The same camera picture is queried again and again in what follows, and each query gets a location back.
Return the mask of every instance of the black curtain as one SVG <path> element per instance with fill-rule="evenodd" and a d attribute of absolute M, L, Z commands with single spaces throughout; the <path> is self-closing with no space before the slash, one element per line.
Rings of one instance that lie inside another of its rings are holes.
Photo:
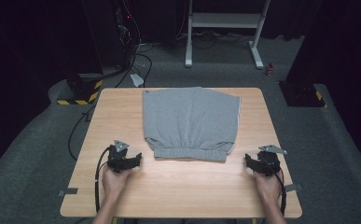
<path fill-rule="evenodd" d="M 261 36 L 286 40 L 306 35 L 322 0 L 271 0 Z"/>
<path fill-rule="evenodd" d="M 361 1 L 321 3 L 285 83 L 325 84 L 361 152 Z"/>
<path fill-rule="evenodd" d="M 0 0 L 0 158 L 64 79 L 36 16 L 42 7 L 43 1 Z"/>

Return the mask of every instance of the human hand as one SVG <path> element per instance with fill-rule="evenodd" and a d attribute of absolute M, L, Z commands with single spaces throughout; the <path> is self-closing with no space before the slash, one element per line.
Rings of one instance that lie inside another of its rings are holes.
<path fill-rule="evenodd" d="M 104 184 L 104 194 L 107 200 L 115 200 L 119 194 L 123 191 L 130 170 L 125 170 L 121 174 L 116 174 L 113 170 L 104 166 L 104 175 L 102 182 Z"/>
<path fill-rule="evenodd" d="M 275 175 L 264 176 L 256 171 L 253 171 L 256 178 L 257 190 L 261 199 L 265 203 L 277 203 L 279 196 L 282 194 L 282 186 Z M 277 173 L 283 183 L 283 173 Z"/>

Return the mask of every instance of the metal stand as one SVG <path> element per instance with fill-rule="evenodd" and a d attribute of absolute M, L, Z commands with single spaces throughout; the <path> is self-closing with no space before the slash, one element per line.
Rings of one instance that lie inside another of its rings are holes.
<path fill-rule="evenodd" d="M 189 0 L 188 9 L 188 35 L 186 46 L 186 67 L 192 66 L 192 27 L 221 27 L 221 28 L 254 28 L 255 38 L 249 41 L 250 50 L 258 69 L 264 68 L 264 64 L 257 50 L 257 43 L 267 16 L 271 0 L 266 0 L 261 14 L 240 13 L 193 13 L 192 0 Z"/>

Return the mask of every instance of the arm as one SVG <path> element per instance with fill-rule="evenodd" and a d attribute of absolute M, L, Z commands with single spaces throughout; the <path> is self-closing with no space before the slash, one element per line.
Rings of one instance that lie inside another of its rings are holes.
<path fill-rule="evenodd" d="M 125 187 L 127 177 L 131 170 L 125 170 L 122 174 L 115 174 L 111 169 L 104 166 L 104 200 L 101 209 L 93 220 L 93 224 L 109 224 L 112 222 L 114 210 L 117 205 L 118 197 Z"/>
<path fill-rule="evenodd" d="M 282 187 L 276 176 L 272 175 L 270 177 L 266 177 L 257 172 L 253 173 L 256 178 L 257 190 L 261 196 L 268 222 L 270 224 L 287 223 L 280 211 L 280 206 L 278 204 L 278 198 L 282 193 Z M 283 178 L 281 172 L 278 173 L 278 176 Z"/>

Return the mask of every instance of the wooden table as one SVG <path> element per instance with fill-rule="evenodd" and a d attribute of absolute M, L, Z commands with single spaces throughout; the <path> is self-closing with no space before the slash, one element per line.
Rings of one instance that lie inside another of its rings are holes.
<path fill-rule="evenodd" d="M 130 145 L 127 158 L 139 152 L 143 158 L 141 166 L 133 169 L 128 178 L 116 217 L 264 217 L 255 179 L 244 161 L 244 153 L 256 158 L 258 147 L 280 146 L 261 90 L 213 88 L 242 97 L 239 130 L 226 162 L 156 160 L 143 133 L 142 91 L 146 90 L 158 89 L 102 90 L 68 187 L 77 189 L 77 194 L 65 195 L 61 214 L 65 217 L 96 215 L 96 165 L 102 152 L 117 139 Z M 291 184 L 285 158 L 278 156 L 285 184 Z M 300 217 L 301 213 L 297 193 L 287 193 L 285 216 Z"/>

